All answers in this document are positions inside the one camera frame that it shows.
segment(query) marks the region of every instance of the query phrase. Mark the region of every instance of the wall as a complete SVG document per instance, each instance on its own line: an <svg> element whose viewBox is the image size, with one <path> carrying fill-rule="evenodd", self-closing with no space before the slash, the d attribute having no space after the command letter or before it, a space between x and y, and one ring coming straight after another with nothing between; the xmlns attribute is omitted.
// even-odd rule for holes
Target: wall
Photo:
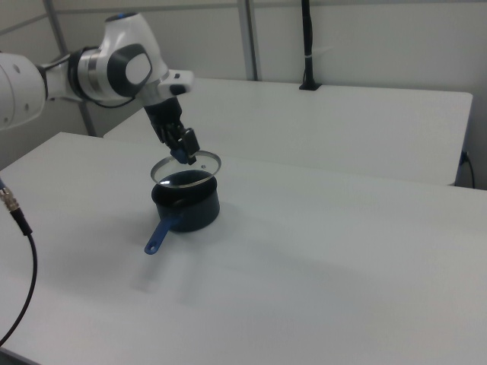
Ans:
<svg viewBox="0 0 487 365"><path fill-rule="evenodd" d="M0 50L24 55L34 63L47 63L60 55L42 0L0 2ZM58 132L86 134L76 104L48 102L40 118L2 131L0 170Z"/></svg>
<svg viewBox="0 0 487 365"><path fill-rule="evenodd" d="M252 78L245 33L247 21L238 0L54 0L53 6L69 50L99 45L104 20L121 11L143 13L170 68L189 69L201 78ZM88 104L97 135L140 109L131 103L117 110Z"/></svg>
<svg viewBox="0 0 487 365"><path fill-rule="evenodd" d="M487 3L358 4L369 2L381 1L312 6L316 79L473 94L465 149L477 185L487 189ZM255 0L254 8L261 79L300 83L304 60L299 2ZM470 186L468 169L463 170L460 184Z"/></svg>

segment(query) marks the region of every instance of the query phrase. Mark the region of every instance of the glass lid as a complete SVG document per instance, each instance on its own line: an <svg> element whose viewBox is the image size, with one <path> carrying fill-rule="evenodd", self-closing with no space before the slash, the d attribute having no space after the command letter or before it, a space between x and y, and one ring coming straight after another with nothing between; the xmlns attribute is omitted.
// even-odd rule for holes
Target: glass lid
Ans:
<svg viewBox="0 0 487 365"><path fill-rule="evenodd" d="M220 170L221 160L216 154L198 151L195 156L193 165L166 157L152 167L151 178L167 188L189 188L210 180Z"/></svg>

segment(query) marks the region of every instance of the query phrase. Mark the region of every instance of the black pot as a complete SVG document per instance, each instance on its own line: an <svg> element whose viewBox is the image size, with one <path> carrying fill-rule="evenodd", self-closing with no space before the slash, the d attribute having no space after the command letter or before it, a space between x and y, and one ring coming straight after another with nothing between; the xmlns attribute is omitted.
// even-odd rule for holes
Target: black pot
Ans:
<svg viewBox="0 0 487 365"><path fill-rule="evenodd" d="M169 176L174 185L186 185L200 181L211 174L205 171L184 171ZM217 182L213 176L198 185L174 188L156 185L152 189L152 200L158 208L161 222L156 227L145 247L145 253L154 255L169 230L192 232L208 226L220 212L216 192Z"/></svg>

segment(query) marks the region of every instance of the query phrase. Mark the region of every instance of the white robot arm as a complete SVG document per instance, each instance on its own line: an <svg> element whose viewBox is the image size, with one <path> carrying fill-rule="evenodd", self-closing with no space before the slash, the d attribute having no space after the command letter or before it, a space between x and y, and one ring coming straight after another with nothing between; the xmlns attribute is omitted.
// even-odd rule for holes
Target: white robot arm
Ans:
<svg viewBox="0 0 487 365"><path fill-rule="evenodd" d="M198 141L181 123L176 98L191 90L193 80L191 71L168 69L140 14L118 14L106 20L99 47L85 47L49 65L0 53L0 131L38 117L48 99L100 104L136 98L171 154L181 163L194 163Z"/></svg>

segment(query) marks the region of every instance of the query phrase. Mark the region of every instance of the tabletop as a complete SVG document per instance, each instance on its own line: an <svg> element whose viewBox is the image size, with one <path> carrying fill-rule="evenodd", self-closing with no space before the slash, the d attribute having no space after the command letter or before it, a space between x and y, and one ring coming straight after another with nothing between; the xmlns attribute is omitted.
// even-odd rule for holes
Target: tabletop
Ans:
<svg viewBox="0 0 487 365"><path fill-rule="evenodd" d="M455 182L472 103L457 92L211 79L178 98L207 151L438 185ZM143 110L105 138L160 144Z"/></svg>
<svg viewBox="0 0 487 365"><path fill-rule="evenodd" d="M2 171L39 276L5 348L42 364L485 363L487 195L222 156L221 213L144 246L163 146L59 134ZM31 257L0 209L0 329Z"/></svg>

